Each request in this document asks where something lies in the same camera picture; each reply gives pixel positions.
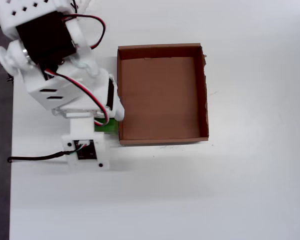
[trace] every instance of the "brown cardboard box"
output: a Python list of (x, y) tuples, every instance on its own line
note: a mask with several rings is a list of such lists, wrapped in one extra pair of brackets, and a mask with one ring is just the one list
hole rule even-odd
[(120, 143), (207, 141), (205, 65), (199, 43), (120, 46), (118, 93), (125, 108)]

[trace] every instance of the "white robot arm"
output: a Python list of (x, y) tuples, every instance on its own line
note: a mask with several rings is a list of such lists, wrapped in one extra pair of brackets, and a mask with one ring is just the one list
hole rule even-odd
[[(79, 17), (102, 24), (94, 46), (88, 45)], [(121, 121), (125, 110), (114, 77), (98, 67), (92, 53), (105, 33), (104, 22), (73, 13), (69, 0), (0, 0), (0, 26), (13, 40), (7, 50), (0, 46), (4, 69), (12, 76), (21, 74), (27, 92), (46, 110), (70, 119), (70, 134), (62, 136), (61, 152), (70, 166), (107, 169), (103, 133), (94, 131), (94, 123)]]

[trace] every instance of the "cable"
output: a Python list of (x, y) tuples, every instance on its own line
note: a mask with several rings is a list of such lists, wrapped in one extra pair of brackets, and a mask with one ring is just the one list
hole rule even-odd
[(81, 149), (85, 148), (86, 146), (87, 146), (87, 144), (83, 144), (81, 147), (79, 147), (77, 150), (73, 151), (73, 152), (70, 153), (69, 155), (74, 154), (74, 153), (80, 151)]
[(70, 3), (70, 5), (74, 8), (74, 12), (78, 13), (78, 5), (76, 4), (76, 0), (72, 0), (73, 3)]
[(61, 78), (64, 78), (66, 80), (68, 80), (69, 82), (71, 82), (72, 84), (74, 84), (77, 88), (79, 88), (80, 90), (82, 90), (85, 94), (88, 95), (89, 98), (91, 98), (94, 103), (100, 108), (100, 110), (103, 112), (104, 114), (104, 118), (105, 118), (105, 123), (99, 122), (97, 120), (94, 120), (94, 124), (100, 127), (103, 127), (105, 125), (107, 125), (109, 123), (109, 116), (108, 113), (106, 111), (106, 108), (99, 102), (99, 100), (94, 96), (94, 94), (86, 87), (84, 86), (82, 83), (59, 73), (56, 73), (50, 69), (46, 69), (44, 71), (46, 74), (52, 75), (52, 76), (58, 76)]
[(80, 151), (81, 149), (85, 148), (86, 146), (87, 146), (87, 144), (83, 144), (82, 146), (80, 146), (76, 150), (73, 150), (73, 151), (59, 151), (59, 152), (56, 152), (54, 154), (47, 155), (47, 156), (10, 156), (10, 157), (8, 157), (7, 162), (11, 164), (13, 160), (41, 161), (41, 160), (55, 159), (55, 158), (59, 158), (63, 155), (74, 154), (74, 153)]
[(102, 39), (104, 38), (105, 32), (106, 32), (106, 23), (98, 16), (93, 16), (93, 15), (84, 15), (84, 14), (77, 14), (77, 13), (72, 13), (72, 14), (66, 14), (63, 15), (64, 17), (68, 18), (68, 17), (81, 17), (81, 18), (91, 18), (91, 19), (96, 19), (98, 20), (101, 25), (102, 25), (102, 34), (100, 39), (98, 40), (98, 42), (92, 46), (90, 46), (91, 49), (95, 49), (96, 47), (98, 47), (98, 45), (101, 43)]

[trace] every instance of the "white table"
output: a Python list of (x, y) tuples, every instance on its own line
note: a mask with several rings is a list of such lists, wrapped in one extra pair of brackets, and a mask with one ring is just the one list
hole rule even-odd
[[(114, 75), (118, 46), (201, 43), (210, 139), (120, 147), (101, 173), (69, 174), (64, 158), (14, 163), (10, 239), (300, 240), (300, 0), (88, 10), (107, 23), (95, 54)], [(68, 121), (15, 81), (13, 155), (60, 151)]]

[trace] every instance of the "red wire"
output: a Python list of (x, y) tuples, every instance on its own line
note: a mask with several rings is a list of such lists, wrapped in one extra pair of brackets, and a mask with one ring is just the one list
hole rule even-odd
[(45, 72), (47, 74), (52, 75), (52, 76), (62, 77), (64, 79), (68, 80), (69, 82), (73, 83), (76, 87), (81, 89), (85, 94), (87, 94), (96, 103), (96, 105), (100, 108), (100, 110), (104, 114), (105, 123), (101, 123), (97, 120), (94, 120), (95, 125), (102, 127), (102, 126), (105, 126), (109, 123), (109, 116), (108, 116), (108, 113), (106, 111), (106, 108), (99, 102), (99, 100), (94, 96), (94, 94), (88, 88), (86, 88), (83, 84), (79, 83), (78, 81), (76, 81), (76, 80), (74, 80), (74, 79), (72, 79), (68, 76), (62, 75), (60, 73), (56, 73), (56, 72), (54, 72), (50, 69), (46, 69)]
[(102, 24), (102, 34), (101, 37), (99, 39), (99, 41), (90, 46), (91, 49), (95, 49), (96, 47), (98, 47), (98, 45), (101, 43), (102, 39), (104, 38), (105, 32), (106, 32), (106, 23), (98, 16), (93, 16), (93, 15), (84, 15), (84, 14), (78, 14), (78, 13), (72, 13), (72, 14), (66, 14), (63, 15), (64, 17), (81, 17), (81, 18), (92, 18), (92, 19), (96, 19), (98, 20), (101, 24)]

